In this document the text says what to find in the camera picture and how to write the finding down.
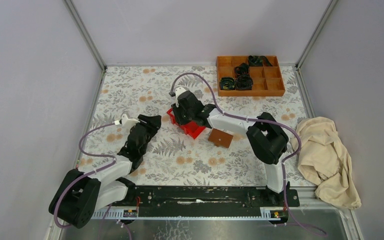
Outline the red plastic bin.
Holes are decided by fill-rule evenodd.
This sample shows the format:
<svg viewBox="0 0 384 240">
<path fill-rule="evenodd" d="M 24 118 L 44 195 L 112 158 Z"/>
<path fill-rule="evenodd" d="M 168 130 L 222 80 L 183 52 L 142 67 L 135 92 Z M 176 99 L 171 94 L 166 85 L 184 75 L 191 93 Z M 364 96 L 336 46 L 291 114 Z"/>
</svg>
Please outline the red plastic bin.
<svg viewBox="0 0 384 240">
<path fill-rule="evenodd" d="M 176 122 L 176 118 L 172 108 L 170 108 L 166 113 L 169 116 L 170 121 L 173 125 L 178 126 L 185 135 L 192 137 L 194 140 L 206 129 L 205 126 L 199 126 L 193 121 L 185 125 L 180 125 Z"/>
</svg>

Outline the brown leather card holder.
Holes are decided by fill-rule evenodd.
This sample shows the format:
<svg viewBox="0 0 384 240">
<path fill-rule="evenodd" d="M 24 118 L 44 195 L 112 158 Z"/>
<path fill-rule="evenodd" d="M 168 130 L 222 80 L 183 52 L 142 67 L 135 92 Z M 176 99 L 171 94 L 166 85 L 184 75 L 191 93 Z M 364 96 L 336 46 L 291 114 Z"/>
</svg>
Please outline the brown leather card holder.
<svg viewBox="0 0 384 240">
<path fill-rule="evenodd" d="M 228 149 L 233 140 L 233 135 L 213 128 L 209 134 L 208 141 L 213 143 L 216 147 L 223 147 Z"/>
</svg>

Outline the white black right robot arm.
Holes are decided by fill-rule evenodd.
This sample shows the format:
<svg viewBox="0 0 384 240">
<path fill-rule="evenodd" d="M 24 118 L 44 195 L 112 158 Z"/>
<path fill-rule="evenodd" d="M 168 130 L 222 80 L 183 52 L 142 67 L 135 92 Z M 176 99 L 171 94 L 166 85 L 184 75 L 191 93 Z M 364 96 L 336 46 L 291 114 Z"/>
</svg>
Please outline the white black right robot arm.
<svg viewBox="0 0 384 240">
<path fill-rule="evenodd" d="M 189 90 L 178 87 L 172 90 L 171 105 L 175 122 L 180 126 L 195 123 L 200 127 L 228 131 L 246 136 L 255 156 L 264 163 L 267 176 L 267 201 L 273 206 L 281 205 L 287 194 L 284 190 L 284 174 L 280 163 L 287 150 L 288 136 L 276 125 L 273 116 L 267 112 L 251 120 L 245 116 L 234 116 L 219 111 L 216 105 L 203 105 Z"/>
</svg>

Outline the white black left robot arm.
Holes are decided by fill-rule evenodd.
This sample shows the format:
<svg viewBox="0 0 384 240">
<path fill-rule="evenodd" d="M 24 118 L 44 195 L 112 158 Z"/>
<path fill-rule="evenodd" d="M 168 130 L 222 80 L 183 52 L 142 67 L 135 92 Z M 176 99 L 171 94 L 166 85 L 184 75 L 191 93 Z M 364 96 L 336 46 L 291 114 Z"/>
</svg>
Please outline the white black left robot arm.
<svg viewBox="0 0 384 240">
<path fill-rule="evenodd" d="M 129 118 L 123 114 L 120 120 L 107 124 L 108 127 L 117 125 L 127 130 L 128 136 L 117 155 L 99 155 L 111 158 L 110 163 L 89 172 L 74 168 L 65 175 L 48 207 L 59 228 L 80 229 L 96 210 L 117 201 L 124 206 L 134 202 L 132 185 L 121 182 L 120 178 L 134 172 L 143 162 L 149 142 L 161 128 L 162 117 L 140 114 Z"/>
</svg>

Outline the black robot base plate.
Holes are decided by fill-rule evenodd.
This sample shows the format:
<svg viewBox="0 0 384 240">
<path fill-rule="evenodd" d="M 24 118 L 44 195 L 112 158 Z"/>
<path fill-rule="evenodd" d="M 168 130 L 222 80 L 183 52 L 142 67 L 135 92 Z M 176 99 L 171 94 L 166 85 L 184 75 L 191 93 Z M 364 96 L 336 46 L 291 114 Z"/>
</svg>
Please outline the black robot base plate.
<svg viewBox="0 0 384 240">
<path fill-rule="evenodd" d="M 265 218 L 263 210 L 284 211 L 299 207 L 298 192 L 290 187 L 276 193 L 253 186 L 152 186 L 139 185 L 113 204 L 132 207 L 140 218 Z"/>
</svg>

